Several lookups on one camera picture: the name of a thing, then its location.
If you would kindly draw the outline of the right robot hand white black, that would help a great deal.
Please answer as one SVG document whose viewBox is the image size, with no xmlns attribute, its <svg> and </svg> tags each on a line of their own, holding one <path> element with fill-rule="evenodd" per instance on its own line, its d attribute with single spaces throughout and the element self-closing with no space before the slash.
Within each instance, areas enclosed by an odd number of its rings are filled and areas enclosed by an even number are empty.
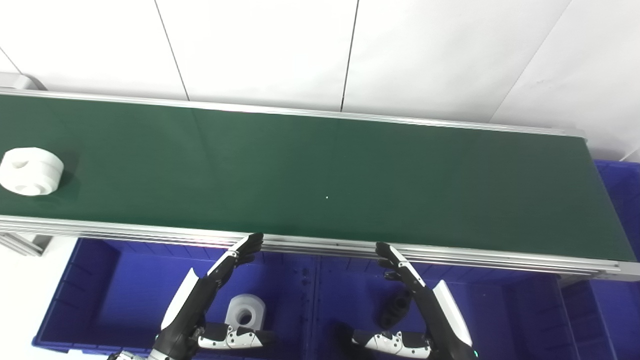
<svg viewBox="0 0 640 360">
<path fill-rule="evenodd" d="M 377 242 L 378 264 L 390 272 L 384 278 L 400 281 L 426 325 L 426 331 L 392 333 L 351 330 L 350 346 L 414 360 L 477 360 L 466 320 L 445 280 L 434 288 L 426 285 L 409 260 L 389 243 Z"/>
</svg>

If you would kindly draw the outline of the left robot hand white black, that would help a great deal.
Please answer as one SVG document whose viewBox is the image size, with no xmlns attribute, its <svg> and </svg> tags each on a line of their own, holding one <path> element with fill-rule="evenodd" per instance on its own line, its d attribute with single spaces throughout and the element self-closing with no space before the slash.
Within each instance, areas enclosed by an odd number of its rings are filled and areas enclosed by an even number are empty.
<svg viewBox="0 0 640 360">
<path fill-rule="evenodd" d="M 238 266 L 249 264 L 261 250 L 264 234 L 249 234 L 233 244 L 211 266 L 205 276 L 187 272 L 167 308 L 149 360 L 192 360 L 202 349 L 234 350 L 269 346 L 277 341 L 274 332 L 254 330 L 221 322 L 206 322 L 217 292 L 230 280 Z"/>
</svg>

